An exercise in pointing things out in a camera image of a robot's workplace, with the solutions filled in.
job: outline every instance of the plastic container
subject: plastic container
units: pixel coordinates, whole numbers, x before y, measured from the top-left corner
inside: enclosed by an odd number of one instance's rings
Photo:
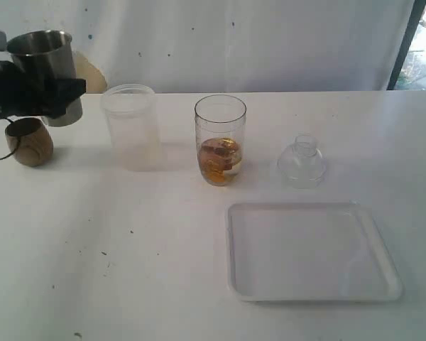
[[[226,218],[229,285],[243,301],[394,301],[403,292],[356,203],[240,203]]]
[[[326,166],[317,140],[302,134],[281,154],[278,168],[292,187],[314,188],[323,180]]]
[[[101,97],[114,152],[130,171],[156,171],[161,167],[163,153],[154,102],[155,92],[138,84],[113,87]]]

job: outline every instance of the glass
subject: glass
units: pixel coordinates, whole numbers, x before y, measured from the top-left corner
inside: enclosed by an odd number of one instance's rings
[[[297,136],[278,159],[278,168],[294,188],[314,188],[323,179],[325,162],[317,140],[309,134]]]
[[[226,94],[202,98],[195,105],[197,160],[211,185],[224,186],[240,171],[246,105]]]
[[[114,152],[130,171],[154,171],[161,166],[154,102],[155,92],[138,84],[113,87],[101,97]]]

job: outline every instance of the translucent plastic cup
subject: translucent plastic cup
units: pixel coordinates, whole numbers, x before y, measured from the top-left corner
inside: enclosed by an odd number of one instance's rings
[[[154,102],[155,92],[138,84],[113,87],[101,97],[116,158],[130,171],[156,171],[161,166]]]

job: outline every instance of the wooden cup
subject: wooden cup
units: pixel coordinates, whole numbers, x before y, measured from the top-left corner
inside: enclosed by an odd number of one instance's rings
[[[14,158],[25,166],[35,167],[50,160],[54,145],[41,120],[34,117],[18,119],[5,129],[8,147],[13,151],[21,140]]]

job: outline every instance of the beige object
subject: beige object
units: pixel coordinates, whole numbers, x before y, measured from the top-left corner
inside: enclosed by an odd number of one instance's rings
[[[77,77],[87,81],[87,94],[102,94],[107,82],[101,71],[79,51],[74,52],[74,63]]]
[[[5,129],[6,140],[13,151],[21,140],[14,158],[25,166],[35,167],[50,160],[54,145],[41,120],[34,117],[18,119]]]

